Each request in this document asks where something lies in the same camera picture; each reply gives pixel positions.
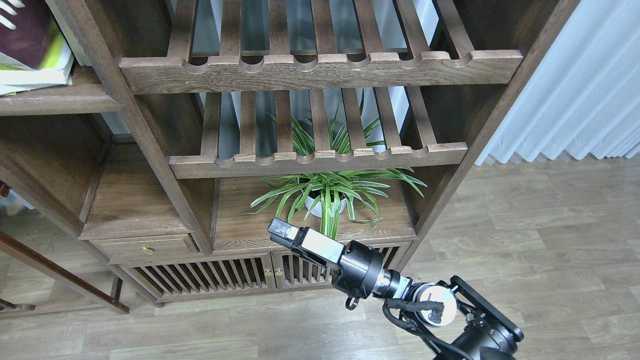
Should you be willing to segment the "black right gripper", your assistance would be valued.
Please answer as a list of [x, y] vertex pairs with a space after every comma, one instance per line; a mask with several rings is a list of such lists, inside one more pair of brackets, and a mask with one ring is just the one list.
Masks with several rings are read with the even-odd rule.
[[313, 228], [297, 228], [279, 218], [270, 221], [267, 232], [273, 242], [312, 264], [338, 265], [332, 287], [348, 297], [403, 299], [413, 284], [395, 269], [385, 269], [383, 255], [358, 241], [345, 246]]

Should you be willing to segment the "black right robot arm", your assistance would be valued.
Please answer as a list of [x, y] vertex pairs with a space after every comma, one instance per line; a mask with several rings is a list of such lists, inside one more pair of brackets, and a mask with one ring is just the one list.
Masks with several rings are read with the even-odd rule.
[[369, 296], [381, 299], [384, 316], [423, 340], [437, 360], [512, 360], [524, 339], [514, 322], [459, 276], [450, 283], [415, 282], [386, 268], [379, 251], [358, 241], [342, 244], [279, 218], [267, 230], [272, 241], [333, 271], [332, 286], [346, 294], [348, 310]]

